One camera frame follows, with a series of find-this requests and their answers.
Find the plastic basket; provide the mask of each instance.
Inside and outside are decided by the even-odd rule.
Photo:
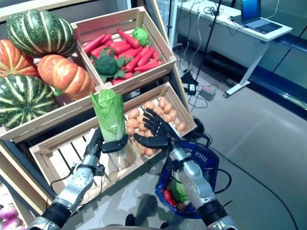
[[[202,174],[204,178],[210,183],[212,189],[214,190],[217,168],[219,165],[218,156],[216,156],[211,150],[209,150],[202,144],[189,142],[189,141],[182,141],[181,145],[184,151],[189,152],[194,161],[200,166],[200,168],[202,168]],[[215,170],[206,170],[204,168],[215,168]],[[198,211],[193,207],[191,203],[187,205],[185,211],[180,211],[177,208],[171,206],[164,199],[163,191],[166,189],[171,175],[172,175],[172,166],[170,164],[170,159],[167,158],[164,167],[161,171],[158,183],[156,185],[156,190],[155,190],[156,195],[165,206],[167,206],[177,215],[189,219],[200,219],[201,216],[198,214]]]

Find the laptop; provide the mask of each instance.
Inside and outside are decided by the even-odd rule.
[[[260,15],[261,0],[241,0],[241,15],[234,17],[234,21],[262,34],[267,34],[282,27],[260,18]]]

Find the laptop screen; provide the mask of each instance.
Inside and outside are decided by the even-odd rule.
[[[241,0],[241,21],[248,23],[260,18],[261,0]]]

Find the orange pumpkin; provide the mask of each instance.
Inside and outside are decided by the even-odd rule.
[[[78,100],[94,92],[95,83],[87,71],[60,55],[46,55],[37,66],[48,85]]]
[[[0,40],[0,77],[9,74],[38,76],[33,58],[20,52],[10,40]]]

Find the table leg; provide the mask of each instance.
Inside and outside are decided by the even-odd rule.
[[[267,42],[262,49],[259,51],[258,56],[256,57],[255,61],[250,65],[250,67],[247,69],[246,73],[244,74],[242,80],[240,81],[239,84],[235,85],[234,87],[230,88],[229,90],[227,90],[224,94],[223,97],[227,98],[229,96],[231,96],[232,94],[234,94],[235,92],[239,91],[240,89],[244,88],[245,86],[247,86],[250,82],[248,81],[249,77],[251,76],[252,72],[254,71],[254,69],[256,68],[256,66],[258,65],[258,63],[260,62],[261,58],[263,57],[263,55],[265,54],[265,52],[267,51],[269,47],[269,43]]]

